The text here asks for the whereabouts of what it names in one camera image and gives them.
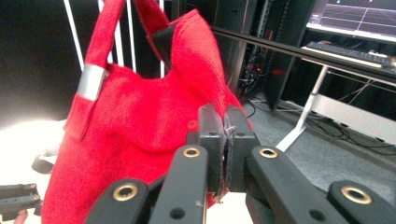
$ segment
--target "red fabric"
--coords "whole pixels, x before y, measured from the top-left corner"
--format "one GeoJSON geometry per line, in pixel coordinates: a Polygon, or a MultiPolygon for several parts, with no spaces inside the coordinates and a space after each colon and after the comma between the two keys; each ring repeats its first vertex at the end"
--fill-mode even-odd
{"type": "MultiPolygon", "coordinates": [[[[136,3],[140,13],[154,6],[151,0],[136,3]]],[[[75,97],[42,223],[81,223],[114,181],[130,177],[149,184],[165,175],[187,132],[197,131],[200,106],[214,104],[222,118],[227,105],[241,108],[225,84],[216,40],[195,10],[177,21],[172,69],[165,78],[143,79],[107,64],[113,42],[108,33],[116,24],[110,20],[117,21],[122,4],[107,0],[98,19],[86,63],[104,65],[110,75],[95,102],[75,97]]]]}

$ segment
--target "desk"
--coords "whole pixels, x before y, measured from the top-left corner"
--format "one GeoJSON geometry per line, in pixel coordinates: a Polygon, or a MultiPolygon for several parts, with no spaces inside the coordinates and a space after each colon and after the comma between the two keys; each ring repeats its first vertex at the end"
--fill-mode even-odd
{"type": "MultiPolygon", "coordinates": [[[[316,53],[324,54],[327,56],[332,56],[338,59],[350,61],[353,63],[361,63],[365,65],[369,65],[372,67],[380,68],[381,66],[374,63],[367,63],[365,61],[351,59],[348,57],[331,54],[328,52],[323,52],[316,49],[309,49],[303,47],[303,49],[310,50],[316,53]]],[[[362,74],[350,72],[344,69],[339,69],[337,67],[329,66],[325,63],[317,63],[322,65],[322,69],[318,76],[318,79],[315,83],[313,90],[311,91],[308,100],[304,106],[304,110],[302,115],[300,116],[297,125],[295,128],[285,137],[283,140],[276,146],[276,148],[286,151],[288,147],[299,137],[299,135],[305,130],[305,120],[310,111],[318,112],[319,114],[326,116],[330,119],[334,119],[340,121],[348,125],[349,127],[361,132],[365,133],[374,137],[378,137],[384,140],[387,143],[395,144],[396,145],[396,121],[391,119],[386,119],[376,114],[364,111],[352,105],[347,105],[336,101],[332,98],[327,96],[321,95],[318,93],[320,86],[328,74],[329,68],[334,68],[343,72],[347,72],[351,75],[358,76],[358,77],[365,77],[371,80],[375,80],[377,82],[382,82],[391,86],[396,87],[396,83],[388,82],[383,79],[374,78],[374,77],[367,77],[362,74]]]]}

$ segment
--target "white vertical bar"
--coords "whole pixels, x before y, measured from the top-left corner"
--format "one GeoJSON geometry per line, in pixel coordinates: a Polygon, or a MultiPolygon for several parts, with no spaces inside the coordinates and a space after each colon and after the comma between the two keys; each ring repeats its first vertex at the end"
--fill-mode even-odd
{"type": "Polygon", "coordinates": [[[114,34],[114,36],[116,37],[116,50],[117,50],[118,65],[119,66],[124,66],[122,41],[121,41],[121,30],[120,30],[120,21],[117,22],[116,33],[114,34]]]}
{"type": "Polygon", "coordinates": [[[126,1],[126,6],[128,11],[129,39],[131,41],[132,69],[134,72],[136,72],[136,55],[134,52],[134,24],[132,22],[131,1],[126,1]]]}
{"type": "MultiPolygon", "coordinates": [[[[164,8],[164,1],[160,0],[160,9],[163,10],[164,8]]],[[[165,64],[161,61],[161,77],[165,77],[165,64]]]]}
{"type": "Polygon", "coordinates": [[[79,45],[77,29],[76,29],[76,25],[74,23],[73,13],[72,13],[72,9],[70,7],[69,0],[64,0],[64,7],[66,8],[67,18],[69,19],[70,28],[72,30],[73,39],[74,39],[74,42],[76,45],[79,67],[82,72],[82,70],[84,69],[84,60],[82,59],[81,46],[79,45]]]}
{"type": "MultiPolygon", "coordinates": [[[[102,12],[103,6],[105,5],[105,0],[98,0],[99,12],[102,12]]],[[[111,51],[108,53],[107,61],[113,63],[113,54],[111,51]]]]}

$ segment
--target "red strap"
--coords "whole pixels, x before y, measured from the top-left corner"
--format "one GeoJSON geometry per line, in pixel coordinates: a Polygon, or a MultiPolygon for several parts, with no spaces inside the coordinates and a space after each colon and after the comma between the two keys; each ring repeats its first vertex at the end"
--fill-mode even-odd
{"type": "MultiPolygon", "coordinates": [[[[85,63],[106,68],[107,56],[113,48],[114,32],[125,0],[106,0],[99,15],[85,63]]],[[[134,0],[137,12],[148,36],[168,26],[169,20],[153,0],[134,0]]]]}

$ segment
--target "gray carpet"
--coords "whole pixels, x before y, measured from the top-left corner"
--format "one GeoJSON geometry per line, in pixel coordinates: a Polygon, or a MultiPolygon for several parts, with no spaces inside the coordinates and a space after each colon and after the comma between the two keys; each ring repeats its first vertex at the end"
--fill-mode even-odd
{"type": "MultiPolygon", "coordinates": [[[[248,115],[253,112],[250,104],[245,104],[244,108],[248,115]]],[[[255,114],[249,120],[254,124],[261,144],[275,147],[294,128],[298,116],[298,113],[273,113],[256,107],[255,114]]],[[[351,138],[366,146],[379,143],[361,133],[348,131],[351,138]]],[[[395,147],[375,150],[396,153],[395,147]]],[[[307,125],[305,132],[288,148],[286,155],[312,184],[321,189],[328,190],[334,181],[352,180],[372,189],[396,206],[396,155],[380,155],[367,148],[334,139],[315,125],[307,125]]]]}

